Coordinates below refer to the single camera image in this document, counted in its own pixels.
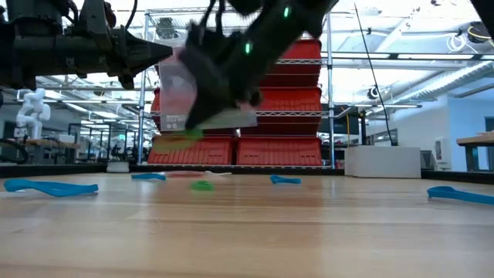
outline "red storage bin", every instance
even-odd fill
[[[237,165],[321,166],[317,137],[240,137]]]
[[[153,149],[148,164],[205,164],[230,165],[232,163],[233,138],[205,137],[190,148],[157,153]]]
[[[313,88],[263,88],[264,101],[258,111],[270,112],[320,112],[321,89]],[[321,117],[258,117],[257,127],[245,127],[240,130],[246,135],[303,135],[316,136]]]
[[[151,104],[151,112],[160,113],[160,89],[154,90],[154,100]],[[161,118],[159,116],[154,116],[153,121],[156,124],[157,129],[161,130]],[[170,132],[160,131],[161,134],[169,134]],[[212,129],[203,131],[205,136],[235,136],[234,128],[222,128],[222,129]]]
[[[282,59],[321,60],[321,41],[303,39],[295,42]],[[317,86],[321,66],[321,64],[276,64],[259,86]]]

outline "green led light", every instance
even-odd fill
[[[283,12],[283,16],[285,18],[287,18],[289,15],[290,15],[290,12],[292,11],[292,9],[290,7],[286,7],[285,8],[285,11]]]
[[[252,51],[252,44],[250,42],[247,42],[245,44],[245,54],[250,54],[251,51]]]

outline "package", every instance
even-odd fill
[[[161,131],[182,131],[188,113],[195,101],[197,90],[194,77],[178,60],[181,48],[174,48],[174,55],[160,62]],[[198,128],[219,129],[257,126],[255,110],[247,103],[240,110],[225,110],[207,120]]]

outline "blue tool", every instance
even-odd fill
[[[466,202],[494,205],[494,197],[488,195],[461,192],[451,186],[438,186],[427,190],[429,198],[452,198]]]
[[[160,174],[138,174],[138,175],[132,175],[132,179],[159,179],[162,181],[166,181],[167,177],[165,175],[160,175]]]
[[[73,185],[54,181],[29,181],[11,179],[3,184],[8,192],[24,189],[35,189],[55,197],[68,197],[98,191],[98,185]]]
[[[290,183],[290,184],[294,184],[294,185],[299,185],[302,183],[301,178],[284,178],[284,177],[280,177],[278,175],[271,175],[270,179],[274,185],[279,184],[279,183]]]

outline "wooden table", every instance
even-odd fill
[[[467,171],[480,171],[478,147],[494,147],[494,133],[457,139],[456,144],[465,147]]]
[[[269,176],[97,183],[98,195],[0,192],[0,277],[486,278],[494,206],[427,198],[443,181]],[[447,182],[494,195],[491,185]]]

